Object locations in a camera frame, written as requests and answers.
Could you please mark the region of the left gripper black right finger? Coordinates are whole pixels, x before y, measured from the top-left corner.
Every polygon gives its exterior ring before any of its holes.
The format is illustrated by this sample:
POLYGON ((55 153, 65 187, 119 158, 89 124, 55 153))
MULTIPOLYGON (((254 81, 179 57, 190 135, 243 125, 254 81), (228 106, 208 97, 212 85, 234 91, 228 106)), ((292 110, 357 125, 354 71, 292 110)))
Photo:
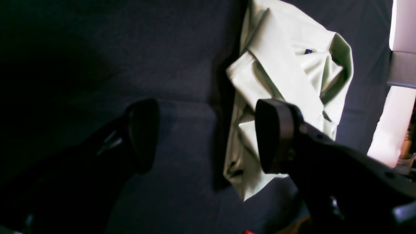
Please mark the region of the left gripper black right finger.
POLYGON ((263 171, 288 174, 310 213, 281 234, 415 233, 415 182, 333 141, 296 105, 258 100, 255 131, 263 171))

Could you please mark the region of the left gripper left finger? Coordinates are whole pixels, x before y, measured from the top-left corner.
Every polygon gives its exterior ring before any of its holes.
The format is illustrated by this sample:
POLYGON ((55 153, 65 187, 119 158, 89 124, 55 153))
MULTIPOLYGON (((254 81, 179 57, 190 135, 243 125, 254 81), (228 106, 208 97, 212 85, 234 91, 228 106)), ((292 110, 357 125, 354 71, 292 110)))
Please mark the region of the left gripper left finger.
POLYGON ((1 186, 1 228, 12 234, 103 234, 126 182, 151 170, 160 102, 141 99, 81 144, 1 186))

